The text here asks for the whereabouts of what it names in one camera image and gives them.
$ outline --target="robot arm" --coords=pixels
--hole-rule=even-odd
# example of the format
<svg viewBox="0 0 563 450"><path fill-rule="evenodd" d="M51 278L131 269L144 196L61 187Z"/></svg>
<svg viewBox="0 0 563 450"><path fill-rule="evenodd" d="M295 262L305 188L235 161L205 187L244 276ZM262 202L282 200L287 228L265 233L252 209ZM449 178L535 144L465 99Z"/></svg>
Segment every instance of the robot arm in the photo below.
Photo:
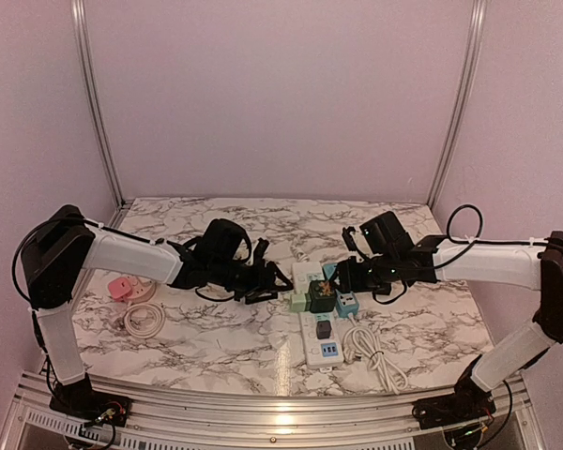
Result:
<svg viewBox="0 0 563 450"><path fill-rule="evenodd" d="M488 411L493 413L492 389L517 370L531 366L557 342L563 343L563 232L531 240L529 245L483 241L464 252L468 244L455 244L445 235L426 236L414 245L393 213L376 217L360 228L379 256L364 262L342 262L341 290L348 289L353 278L363 290L374 292L375 287L395 280L409 285L485 281L540 291L540 308L534 317L474 360L456 383L454 394L415 403L413 414L421 428L452 425L485 416ZM349 249L354 249L354 241L346 232L343 235Z"/></svg>
<svg viewBox="0 0 563 450"><path fill-rule="evenodd" d="M212 282L234 292L235 300L246 298L247 304L277 298L278 292L293 288L275 263L263 259L268 242L260 239L252 251L244 229L225 219L213 220L204 236L183 245L86 226L88 223L78 208L64 206L26 238L21 251L36 337L58 380L51 408L62 413L92 419L113 402L124 405L123 409L129 403L127 398L94 391L85 373L70 309L81 270L111 270L177 289ZM249 257L236 260L242 241ZM252 264L247 265L251 255ZM123 424L124 417L118 425Z"/></svg>

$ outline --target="pink wall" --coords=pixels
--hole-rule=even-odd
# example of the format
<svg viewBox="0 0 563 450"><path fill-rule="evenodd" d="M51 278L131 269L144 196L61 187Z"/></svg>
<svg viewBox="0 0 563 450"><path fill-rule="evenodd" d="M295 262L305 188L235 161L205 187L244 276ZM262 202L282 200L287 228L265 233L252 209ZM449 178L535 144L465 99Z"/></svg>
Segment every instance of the pink wall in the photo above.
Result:
<svg viewBox="0 0 563 450"><path fill-rule="evenodd" d="M86 3L128 197L425 202L471 2Z"/></svg>
<svg viewBox="0 0 563 450"><path fill-rule="evenodd" d="M460 203L485 214L485 236L563 230L563 2L491 2L476 84L436 215ZM473 285L502 338L539 305L515 288ZM563 450L563 345L525 379L549 449Z"/></svg>
<svg viewBox="0 0 563 450"><path fill-rule="evenodd" d="M114 211L72 29L69 1L0 1L0 429L22 369L39 361L9 278L15 247L63 203Z"/></svg>

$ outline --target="wire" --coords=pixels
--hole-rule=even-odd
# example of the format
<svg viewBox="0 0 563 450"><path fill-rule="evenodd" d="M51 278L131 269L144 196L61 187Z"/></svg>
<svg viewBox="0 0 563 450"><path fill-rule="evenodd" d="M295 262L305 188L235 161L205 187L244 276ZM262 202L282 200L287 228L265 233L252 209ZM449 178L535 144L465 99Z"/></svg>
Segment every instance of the wire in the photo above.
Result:
<svg viewBox="0 0 563 450"><path fill-rule="evenodd" d="M372 292L372 297L373 297L373 300L375 301L375 303L379 303L380 305L391 305L396 300L398 300L403 295L405 295L406 292L408 291L408 289L409 289L408 284L406 284L406 281L403 281L403 291L401 293L399 293L397 296L395 296L394 298L391 298L390 300L386 300L385 302L382 302L380 300L377 300L377 296L375 295L375 291Z"/></svg>
<svg viewBox="0 0 563 450"><path fill-rule="evenodd" d="M348 359L357 355L368 358L368 369L377 372L383 389L398 395L400 391L408 387L408 377L398 366L386 358L379 339L369 328L358 325L352 314L349 314L348 318L353 327L346 332L342 340L342 346L347 352Z"/></svg>
<svg viewBox="0 0 563 450"><path fill-rule="evenodd" d="M194 292L196 293L196 295L198 295L200 298L208 300L209 302L219 302L219 303L223 303L223 302L229 302L230 300L234 300L234 296L230 295L229 297L223 297L223 298L216 298L216 297L209 297L208 295L205 295L203 293L201 293L199 291L200 288L196 288L194 289Z"/></svg>
<svg viewBox="0 0 563 450"><path fill-rule="evenodd" d="M105 421L106 424L109 424L112 428L113 428L113 434L111 435L111 440L109 441L109 443L107 443L106 445L104 445L103 447L99 447L97 449L94 450L108 450L109 448L111 448L114 444L114 440L116 439L116 427L114 426L114 423L110 420Z"/></svg>
<svg viewBox="0 0 563 450"><path fill-rule="evenodd" d="M474 237L472 237L471 240L466 240L466 241L455 239L450 234L450 228L452 226L453 220L456 218L458 213L460 213L461 211L463 211L465 209L473 210L478 215L478 219L479 219L479 226L478 226L478 231L476 232L476 235ZM527 246L527 247L529 247L531 245L533 247L551 248L551 249L558 250L558 251L563 253L563 246L560 246L558 244L554 244L550 241L521 241L521 240L488 241L488 240L479 239L479 237L481 236L481 231L483 229L483 224L484 224L484 221L483 221L482 213L479 210L479 208L477 208L476 205L466 203L466 204L462 204L461 206L456 208L450 214L449 221L447 223L446 236L451 243L458 244L458 245L466 245L466 247L462 251L457 253L455 256L453 256L452 258L450 258L447 261L440 263L439 265L433 265L433 266L430 266L430 267L423 267L423 268L426 269L426 270L442 269L442 268L446 267L447 265L454 263L459 258L463 257L465 255L465 253L467 253L471 248L473 248L473 246L475 246L477 244L483 244L483 245L488 245L488 246ZM399 264L398 265L397 264L391 264L391 263L384 262L384 261L381 261L381 262L376 261L375 266L377 268L394 269L394 270L402 270L402 269L413 270L415 268L413 266L400 266ZM417 279L417 278L416 277L414 277L414 278L402 278L403 281L408 281L410 279Z"/></svg>
<svg viewBox="0 0 563 450"><path fill-rule="evenodd" d="M507 417L505 417L505 421L500 424L500 428L496 431L495 434L493 434L490 438L488 438L488 440L486 442L484 442L482 445L478 445L478 449L485 447L486 445L488 445L490 442L492 442L496 436L498 436L500 434L500 432L505 429L505 427L507 426L507 423L509 422L510 419L510 415L513 412L513 392L510 390L510 386L507 382L503 381L503 384L505 384L505 387L507 387L507 391L509 391L509 411L507 412Z"/></svg>
<svg viewBox="0 0 563 450"><path fill-rule="evenodd" d="M140 327L134 324L131 315L138 311L145 311L146 315L152 316L154 323L148 327ZM128 333L134 338L150 339L156 336L165 325L165 311L160 305L154 303L138 303L131 305L123 315L123 324Z"/></svg>
<svg viewBox="0 0 563 450"><path fill-rule="evenodd" d="M46 355L46 385L48 386L48 390L50 391L50 394L53 396L53 398L56 399L56 401L58 401L61 405L68 408L68 405L66 405L63 400L61 400L59 397L56 396L56 393L54 392L54 388L53 388L52 384L50 383L51 367L52 367L52 364L50 363L50 358L48 357L48 355Z"/></svg>

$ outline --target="marble table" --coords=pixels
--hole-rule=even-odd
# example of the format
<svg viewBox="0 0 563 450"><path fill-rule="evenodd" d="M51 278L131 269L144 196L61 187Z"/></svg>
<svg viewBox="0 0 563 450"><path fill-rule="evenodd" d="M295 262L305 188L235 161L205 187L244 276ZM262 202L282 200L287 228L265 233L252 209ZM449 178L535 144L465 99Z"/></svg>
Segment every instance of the marble table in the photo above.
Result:
<svg viewBox="0 0 563 450"><path fill-rule="evenodd" d="M348 256L342 227L358 226L394 211L414 241L439 233L427 206L405 203L322 202L271 199L142 198L121 229L179 242L202 234L213 218L229 218L252 241L271 243L266 258L288 275L292 262L331 263ZM78 345L90 374L171 388L230 394L340 396L381 392L365 362L329 373L305 364L296 313L288 300L245 306L210 303L193 291L159 286L166 324L147 340L130 337L125 306L107 295L118 274L96 271L74 314ZM400 291L400 285L394 292ZM383 342L386 355L409 377L410 389L452 385L476 355L492 343L478 307L463 282L417 284L390 306L359 294L358 321ZM350 326L339 320L341 332Z"/></svg>

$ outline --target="white coiled wire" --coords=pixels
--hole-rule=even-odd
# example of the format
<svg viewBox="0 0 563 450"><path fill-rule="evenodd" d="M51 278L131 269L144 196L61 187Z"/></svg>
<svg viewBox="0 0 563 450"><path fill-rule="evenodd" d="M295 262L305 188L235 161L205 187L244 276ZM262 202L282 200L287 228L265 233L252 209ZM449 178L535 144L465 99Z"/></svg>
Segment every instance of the white coiled wire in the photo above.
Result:
<svg viewBox="0 0 563 450"><path fill-rule="evenodd" d="M152 323L151 326L138 326L134 323L134 320L131 319L131 314L142 310L145 310L146 318L152 316L154 323ZM161 306L155 305L154 303L137 303L135 305L129 305L128 309L125 311L125 315L123 316L123 323L125 324L125 329L134 338L153 338L165 325L165 311Z"/></svg>
<svg viewBox="0 0 563 450"><path fill-rule="evenodd" d="M386 358L379 339L369 328L358 325L352 314L348 315L348 319L353 327L346 332L342 342L347 359L353 360L355 356L367 358L368 369L377 371L384 390L398 395L408 387L408 377Z"/></svg>

